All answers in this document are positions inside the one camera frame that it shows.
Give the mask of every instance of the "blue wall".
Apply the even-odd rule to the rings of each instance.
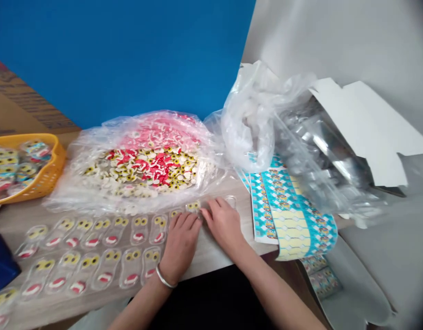
[[[0,1],[0,60],[81,128],[204,118],[236,78],[255,0]]]

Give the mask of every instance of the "clear plastic bag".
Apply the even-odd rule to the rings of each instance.
[[[44,206],[91,215],[152,213],[197,197],[225,177],[212,134],[169,110],[118,117],[80,133]]]
[[[314,74],[306,74],[282,82],[261,61],[242,64],[223,110],[205,119],[218,154],[225,156],[221,167],[229,162],[248,173],[267,170],[275,147],[274,113],[306,103],[315,80]]]

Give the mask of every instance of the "silver bangle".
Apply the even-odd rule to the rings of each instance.
[[[159,276],[159,279],[161,280],[161,282],[165,285],[168,286],[170,289],[174,289],[176,288],[178,285],[176,284],[175,286],[170,285],[166,280],[164,280],[164,277],[162,277],[161,275],[161,271],[159,270],[159,264],[156,265],[156,273]]]

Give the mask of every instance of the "yellow plastic basket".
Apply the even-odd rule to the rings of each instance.
[[[57,136],[48,133],[2,136],[0,137],[0,146],[19,149],[22,143],[35,139],[40,139],[47,145],[53,146],[51,160],[40,170],[28,187],[13,196],[0,199],[0,204],[11,204],[43,197],[54,190],[55,183],[63,171],[66,160],[66,151]]]

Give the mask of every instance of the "left hand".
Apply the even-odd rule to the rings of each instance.
[[[167,244],[159,264],[162,277],[176,285],[192,263],[202,220],[196,213],[184,212],[173,217]]]

